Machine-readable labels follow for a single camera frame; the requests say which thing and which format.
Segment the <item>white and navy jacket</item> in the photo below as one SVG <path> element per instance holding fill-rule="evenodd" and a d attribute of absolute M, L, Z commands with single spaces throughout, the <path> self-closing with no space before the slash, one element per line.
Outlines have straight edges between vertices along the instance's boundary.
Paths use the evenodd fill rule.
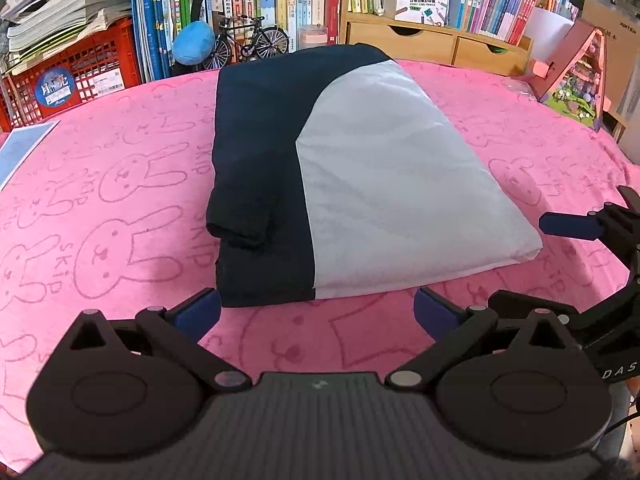
<path fill-rule="evenodd" d="M 367 44 L 221 70 L 212 162 L 227 307 L 393 292 L 541 250 L 446 115 Z"/>

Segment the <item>pink bunny table mat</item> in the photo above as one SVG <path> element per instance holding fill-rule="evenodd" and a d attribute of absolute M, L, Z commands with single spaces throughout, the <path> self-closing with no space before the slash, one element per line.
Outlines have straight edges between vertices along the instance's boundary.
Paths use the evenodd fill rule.
<path fill-rule="evenodd" d="M 585 214 L 637 186 L 639 168 L 592 131 L 479 70 L 405 62 L 530 221 Z M 214 72 L 72 108 L 1 193 L 1 459 L 40 453 L 25 399 L 78 313 L 132 318 L 214 284 L 205 227 L 213 186 Z M 424 350 L 411 290 L 229 309 L 204 346 L 247 373 L 387 373 Z"/>

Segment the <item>cardboard box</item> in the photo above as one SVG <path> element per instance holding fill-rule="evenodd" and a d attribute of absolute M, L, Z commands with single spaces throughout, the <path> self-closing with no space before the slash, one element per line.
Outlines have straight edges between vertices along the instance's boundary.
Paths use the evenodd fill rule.
<path fill-rule="evenodd" d="M 582 18 L 605 34 L 605 95 L 610 111 L 626 124 L 634 114 L 634 105 L 624 109 L 624 99 L 639 53 L 639 10 L 622 0 L 585 0 Z"/>

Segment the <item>wooden drawer organizer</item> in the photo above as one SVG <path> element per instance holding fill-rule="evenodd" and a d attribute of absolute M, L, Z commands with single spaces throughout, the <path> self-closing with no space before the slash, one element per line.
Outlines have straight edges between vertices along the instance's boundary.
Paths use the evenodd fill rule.
<path fill-rule="evenodd" d="M 349 0 L 340 2 L 340 44 L 370 44 L 396 60 L 472 68 L 500 76 L 522 76 L 533 40 L 518 44 L 460 32 L 455 28 L 398 22 L 384 16 L 354 13 Z"/>

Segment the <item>light blue notebook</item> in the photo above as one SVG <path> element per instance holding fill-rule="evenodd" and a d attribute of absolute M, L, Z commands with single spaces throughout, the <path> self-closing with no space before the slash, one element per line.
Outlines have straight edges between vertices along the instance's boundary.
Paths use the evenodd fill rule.
<path fill-rule="evenodd" d="M 17 169 L 57 125 L 58 122 L 44 122 L 15 128 L 9 133 L 0 151 L 0 190 L 6 187 Z"/>

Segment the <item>white pencil pattern box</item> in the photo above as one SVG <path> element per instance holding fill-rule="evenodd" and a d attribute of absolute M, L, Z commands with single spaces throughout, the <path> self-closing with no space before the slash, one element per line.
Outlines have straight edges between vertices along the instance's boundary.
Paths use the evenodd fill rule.
<path fill-rule="evenodd" d="M 449 0 L 384 0 L 383 15 L 395 21 L 445 26 Z"/>

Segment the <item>red plastic crate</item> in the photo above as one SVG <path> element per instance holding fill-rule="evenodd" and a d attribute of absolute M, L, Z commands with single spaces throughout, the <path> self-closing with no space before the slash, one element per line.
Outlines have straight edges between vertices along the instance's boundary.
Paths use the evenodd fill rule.
<path fill-rule="evenodd" d="M 134 28 L 122 18 L 34 67 L 2 78 L 1 130 L 30 126 L 63 110 L 141 84 Z"/>

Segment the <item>small clear plastic jar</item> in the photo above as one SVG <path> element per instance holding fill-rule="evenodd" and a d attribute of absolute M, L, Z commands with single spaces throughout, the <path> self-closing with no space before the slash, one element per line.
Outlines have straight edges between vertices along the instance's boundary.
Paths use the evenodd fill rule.
<path fill-rule="evenodd" d="M 325 46 L 329 42 L 328 32 L 324 26 L 303 25 L 297 32 L 297 49 L 305 50 Z"/>

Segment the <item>blue plush ball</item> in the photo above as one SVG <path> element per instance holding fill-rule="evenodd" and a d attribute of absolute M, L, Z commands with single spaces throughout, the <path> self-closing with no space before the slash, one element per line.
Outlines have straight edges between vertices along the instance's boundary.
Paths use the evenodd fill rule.
<path fill-rule="evenodd" d="M 176 62 L 185 66 L 202 64 L 213 53 L 214 30 L 203 21 L 195 21 L 181 29 L 172 44 Z"/>

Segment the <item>miniature black bicycle model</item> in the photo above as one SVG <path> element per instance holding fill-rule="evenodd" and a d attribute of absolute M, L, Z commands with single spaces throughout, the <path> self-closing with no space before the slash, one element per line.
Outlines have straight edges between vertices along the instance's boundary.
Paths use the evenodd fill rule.
<path fill-rule="evenodd" d="M 266 25 L 266 18 L 248 15 L 221 18 L 212 53 L 203 62 L 206 70 L 220 70 L 232 63 L 244 63 L 287 54 L 288 34 L 278 25 Z"/>

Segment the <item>stack of papers and booklets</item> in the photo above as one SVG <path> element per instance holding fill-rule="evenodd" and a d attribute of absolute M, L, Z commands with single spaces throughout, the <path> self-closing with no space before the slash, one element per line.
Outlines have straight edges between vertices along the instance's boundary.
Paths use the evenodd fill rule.
<path fill-rule="evenodd" d="M 130 15 L 131 0 L 15 0 L 1 11 L 1 70 L 24 72 Z"/>

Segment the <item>pink toy house frame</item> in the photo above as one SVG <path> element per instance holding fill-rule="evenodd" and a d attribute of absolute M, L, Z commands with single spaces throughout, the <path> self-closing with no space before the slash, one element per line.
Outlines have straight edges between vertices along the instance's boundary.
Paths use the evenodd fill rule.
<path fill-rule="evenodd" d="M 606 36 L 578 18 L 547 61 L 533 58 L 529 87 L 539 103 L 598 132 L 611 101 L 605 95 Z"/>

